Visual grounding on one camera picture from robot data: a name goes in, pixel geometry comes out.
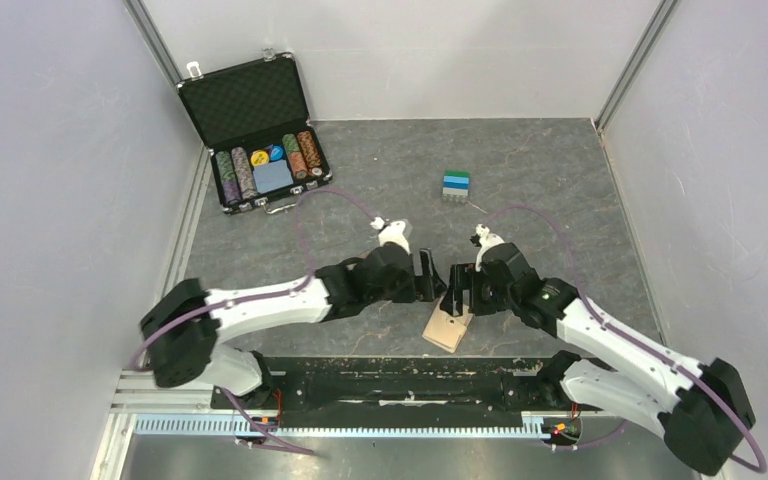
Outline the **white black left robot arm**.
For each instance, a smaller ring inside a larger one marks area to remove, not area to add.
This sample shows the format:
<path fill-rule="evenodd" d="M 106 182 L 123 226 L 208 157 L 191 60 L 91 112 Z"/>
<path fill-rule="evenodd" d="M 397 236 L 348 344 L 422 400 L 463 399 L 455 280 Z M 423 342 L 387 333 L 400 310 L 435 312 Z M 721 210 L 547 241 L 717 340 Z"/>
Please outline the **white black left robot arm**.
<path fill-rule="evenodd" d="M 250 407 L 262 407 L 274 394 L 265 361 L 255 351 L 231 347 L 231 340 L 280 326 L 355 317 L 379 302 L 433 302 L 445 290 L 429 250 L 413 255 L 395 243 L 265 287 L 205 289 L 198 279 L 185 279 L 139 323 L 146 369 L 161 389 L 210 383 Z"/>

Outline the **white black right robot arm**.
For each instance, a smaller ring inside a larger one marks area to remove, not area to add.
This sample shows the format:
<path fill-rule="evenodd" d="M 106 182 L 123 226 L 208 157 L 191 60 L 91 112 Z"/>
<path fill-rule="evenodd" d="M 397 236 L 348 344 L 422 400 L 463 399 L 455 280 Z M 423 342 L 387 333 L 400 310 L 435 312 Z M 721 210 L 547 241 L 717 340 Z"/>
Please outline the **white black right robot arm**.
<path fill-rule="evenodd" d="M 590 353 L 556 353 L 538 374 L 540 400 L 551 408 L 584 404 L 634 423 L 699 474 L 717 474 L 756 423 L 732 364 L 706 364 L 651 340 L 571 283 L 541 277 L 513 243 L 484 245 L 474 262 L 452 266 L 441 308 L 451 315 L 508 311 Z"/>

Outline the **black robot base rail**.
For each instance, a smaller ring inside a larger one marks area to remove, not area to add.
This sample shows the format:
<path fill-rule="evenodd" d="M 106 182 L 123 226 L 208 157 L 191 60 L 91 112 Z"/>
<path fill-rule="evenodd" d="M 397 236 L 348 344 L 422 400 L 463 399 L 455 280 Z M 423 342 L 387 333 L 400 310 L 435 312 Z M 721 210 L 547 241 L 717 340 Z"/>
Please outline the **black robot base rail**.
<path fill-rule="evenodd" d="M 238 399 L 283 427 L 514 427 L 529 412 L 569 414 L 544 358 L 268 357 L 269 378 Z"/>

